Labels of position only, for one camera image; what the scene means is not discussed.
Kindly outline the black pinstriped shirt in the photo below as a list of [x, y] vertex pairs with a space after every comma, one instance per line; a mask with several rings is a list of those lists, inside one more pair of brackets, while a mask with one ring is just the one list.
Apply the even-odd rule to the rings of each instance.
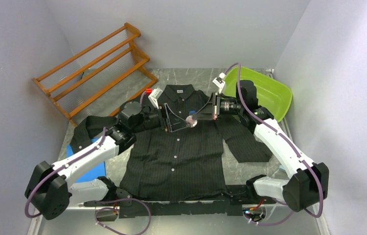
[[224, 144], [239, 163], [268, 162], [272, 156], [233, 116], [174, 133], [147, 130], [136, 138], [119, 186], [142, 199], [178, 202], [223, 192]]

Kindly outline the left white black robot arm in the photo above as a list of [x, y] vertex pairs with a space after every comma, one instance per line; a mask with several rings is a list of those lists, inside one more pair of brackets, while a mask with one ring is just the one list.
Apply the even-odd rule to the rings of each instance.
[[43, 161], [35, 166], [25, 191], [26, 217], [43, 215], [51, 220], [58, 217], [68, 206], [99, 201], [105, 206], [117, 198], [130, 199], [126, 193], [117, 195], [116, 185], [107, 177], [100, 176], [88, 182], [78, 182], [84, 174], [106, 160], [129, 149], [137, 140], [136, 133], [162, 128], [167, 133], [195, 127], [193, 116], [182, 118], [163, 104], [153, 110], [138, 102], [128, 102], [118, 114], [116, 123], [103, 128], [102, 136], [76, 154], [48, 164]]

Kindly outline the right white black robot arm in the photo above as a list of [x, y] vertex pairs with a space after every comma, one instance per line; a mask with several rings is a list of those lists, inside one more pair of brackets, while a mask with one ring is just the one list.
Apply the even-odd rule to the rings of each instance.
[[318, 212], [311, 215], [320, 217], [327, 197], [329, 169], [299, 150], [272, 113], [258, 104], [257, 89], [252, 81], [239, 81], [234, 97], [213, 93], [208, 102], [192, 115], [192, 119], [220, 120], [230, 115], [238, 115], [241, 123], [272, 152], [288, 176], [287, 180], [266, 175], [253, 177], [246, 182], [246, 199], [257, 203], [264, 197], [272, 198], [294, 212], [304, 210], [307, 213], [310, 213], [309, 207], [319, 204]]

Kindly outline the lime green plastic basin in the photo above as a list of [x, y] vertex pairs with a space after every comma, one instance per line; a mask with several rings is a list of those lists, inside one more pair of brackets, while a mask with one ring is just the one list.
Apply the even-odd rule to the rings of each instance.
[[[237, 75], [237, 66], [228, 72], [221, 72], [218, 75], [226, 84], [226, 88], [222, 90], [223, 94], [226, 96], [236, 96]], [[289, 87], [267, 75], [246, 67], [241, 68], [240, 80], [252, 81], [256, 87], [258, 104], [267, 108], [277, 122], [283, 120], [293, 99], [293, 94]]]

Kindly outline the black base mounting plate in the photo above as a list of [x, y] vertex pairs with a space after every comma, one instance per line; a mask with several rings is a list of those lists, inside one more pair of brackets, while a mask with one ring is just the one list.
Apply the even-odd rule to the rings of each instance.
[[[202, 200], [180, 201], [169, 203], [167, 201], [144, 201], [152, 216], [167, 215], [203, 215], [226, 214], [227, 216], [239, 216], [244, 211], [258, 207], [258, 212], [267, 205], [275, 205], [275, 201], [269, 197], [253, 195], [247, 185], [227, 185], [224, 193]], [[126, 201], [117, 203], [103, 203], [89, 201], [84, 203], [86, 209], [113, 207], [119, 210], [120, 218], [134, 218], [148, 215], [147, 209], [139, 202]]]

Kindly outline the orange wooden shoe rack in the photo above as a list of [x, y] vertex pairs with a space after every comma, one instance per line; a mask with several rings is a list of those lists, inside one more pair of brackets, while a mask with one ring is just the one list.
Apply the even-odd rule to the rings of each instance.
[[73, 126], [90, 115], [114, 116], [158, 81], [145, 67], [150, 57], [136, 43], [140, 36], [125, 23], [32, 80]]

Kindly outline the blue flat mat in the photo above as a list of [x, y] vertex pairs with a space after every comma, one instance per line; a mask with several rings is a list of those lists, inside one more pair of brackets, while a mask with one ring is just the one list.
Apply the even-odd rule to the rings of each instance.
[[[101, 138], [94, 138], [92, 139], [92, 144], [89, 147], [94, 147], [97, 145], [98, 142], [101, 141]], [[66, 158], [72, 158], [72, 156], [75, 157], [77, 155], [81, 156], [82, 153], [78, 152], [77, 154], [74, 154], [73, 147], [70, 146], [70, 144], [66, 147]], [[68, 182], [71, 184], [74, 183], [84, 183], [88, 181], [92, 181], [97, 179], [100, 176], [107, 176], [106, 175], [106, 169], [105, 169], [105, 162], [96, 163], [95, 160], [92, 160], [91, 163], [86, 163], [86, 160], [90, 160], [91, 155], [88, 155], [84, 157], [83, 159], [77, 161], [70, 167], [70, 169], [73, 170], [73, 172], [70, 174], [70, 177], [68, 178]]]

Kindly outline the aluminium frame rail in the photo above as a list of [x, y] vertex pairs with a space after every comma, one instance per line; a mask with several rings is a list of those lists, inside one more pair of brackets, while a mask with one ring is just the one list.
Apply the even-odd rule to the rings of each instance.
[[[34, 205], [44, 216], [52, 218], [63, 212], [70, 203], [78, 204], [88, 201], [105, 201], [120, 196], [112, 183], [102, 181], [90, 181], [77, 183], [70, 190], [66, 182], [55, 182], [48, 188], [40, 187], [36, 192], [28, 195], [30, 203]], [[281, 187], [282, 200], [293, 211], [299, 212], [326, 198], [327, 191], [318, 187], [314, 182], [289, 181]]]

